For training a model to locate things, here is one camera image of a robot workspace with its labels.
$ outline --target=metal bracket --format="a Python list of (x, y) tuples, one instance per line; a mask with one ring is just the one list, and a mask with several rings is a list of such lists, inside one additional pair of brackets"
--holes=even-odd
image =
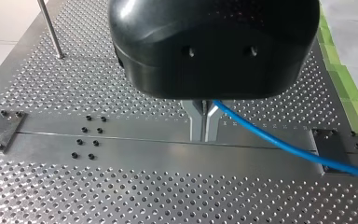
[(223, 111), (217, 105), (211, 106), (206, 119), (205, 142), (215, 142), (217, 140), (219, 120), (223, 115)]
[(203, 129), (202, 101), (184, 100), (181, 104), (190, 117), (190, 141), (200, 142)]
[[(358, 154), (348, 154), (346, 144), (336, 130), (312, 129), (310, 132), (313, 147), (317, 154), (328, 159), (358, 166)], [(321, 165), (321, 172), (325, 174), (344, 174), (341, 171)]]
[(2, 110), (0, 113), (0, 152), (4, 153), (13, 138), (14, 133), (19, 128), (25, 113), (20, 111), (6, 112)]

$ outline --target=blue hose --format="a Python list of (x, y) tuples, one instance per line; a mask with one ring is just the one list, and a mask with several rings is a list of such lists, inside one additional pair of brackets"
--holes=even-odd
[(217, 105), (223, 112), (225, 112), (226, 114), (228, 114), (230, 117), (232, 117), (233, 119), (235, 119), (240, 125), (242, 125), (244, 128), (248, 129), (249, 131), (251, 131), (252, 133), (257, 134), (259, 137), (263, 138), (264, 140), (269, 141), (270, 143), (272, 143), (273, 145), (280, 147), (281, 149), (288, 151), (298, 157), (301, 157), (303, 159), (306, 159), (308, 161), (313, 161), (316, 163), (320, 163), (321, 165), (325, 165), (328, 166), (330, 168), (339, 170), (339, 171), (343, 171), (352, 175), (358, 175), (358, 167), (355, 166), (351, 166), (345, 163), (341, 163), (339, 161), (332, 161), (329, 160), (327, 158), (323, 158), (317, 155), (314, 155), (312, 153), (309, 153), (308, 151), (305, 151), (301, 148), (298, 147), (293, 147), (285, 142), (283, 142), (282, 140), (272, 136), (269, 133), (264, 132), (263, 130), (255, 127), (252, 123), (250, 123), (249, 121), (247, 121), (246, 119), (243, 119), (242, 117), (240, 117), (239, 115), (237, 115), (234, 111), (232, 111), (231, 109), (229, 109), (228, 107), (226, 107), (225, 105), (222, 104), (222, 102), (217, 101), (217, 100), (213, 100), (213, 103), (215, 105)]

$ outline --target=metal rod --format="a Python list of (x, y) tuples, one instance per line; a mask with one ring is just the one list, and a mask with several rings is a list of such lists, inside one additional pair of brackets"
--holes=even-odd
[(62, 59), (63, 53), (60, 47), (60, 43), (58, 42), (58, 38), (55, 34), (53, 24), (51, 23), (50, 16), (48, 15), (48, 9), (46, 8), (44, 0), (37, 0), (40, 6), (40, 10), (42, 11), (43, 17), (45, 17), (46, 23), (48, 24), (48, 30), (50, 32), (50, 37), (53, 42), (54, 48), (57, 51), (57, 58)]

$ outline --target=perforated metal plate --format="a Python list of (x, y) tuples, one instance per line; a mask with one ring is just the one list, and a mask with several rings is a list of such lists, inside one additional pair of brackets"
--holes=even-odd
[[(229, 118), (216, 144), (252, 147), (189, 144), (178, 102), (144, 96), (125, 80), (106, 3), (49, 0), (65, 59), (54, 57), (38, 16), (0, 67), (0, 109), (29, 113), (0, 156), (0, 223), (358, 223), (358, 178), (322, 175), (319, 165), (258, 148), (271, 146)], [(349, 131), (317, 45), (301, 78), (280, 97), (227, 103), (308, 149), (305, 129)]]
[[(0, 109), (28, 112), (23, 132), (189, 142), (189, 118), (179, 102), (150, 98), (125, 78), (106, 22), (107, 0), (62, 3), (52, 1), (48, 9), (65, 59), (54, 57), (45, 24), (38, 17), (0, 69)], [(317, 44), (297, 84), (284, 94), (228, 103), (260, 127), (279, 130), (289, 142), (299, 129), (349, 131)], [(87, 122), (86, 115), (92, 115), (93, 122)], [(95, 122), (101, 116), (110, 123)], [(223, 117), (216, 144), (272, 147), (236, 125)], [(89, 132), (82, 133), (82, 127)], [(103, 135), (96, 133), (97, 128), (104, 129)], [(304, 141), (294, 144), (310, 149)]]
[(75, 140), (18, 135), (0, 157), (0, 223), (358, 223), (358, 178), (278, 149)]

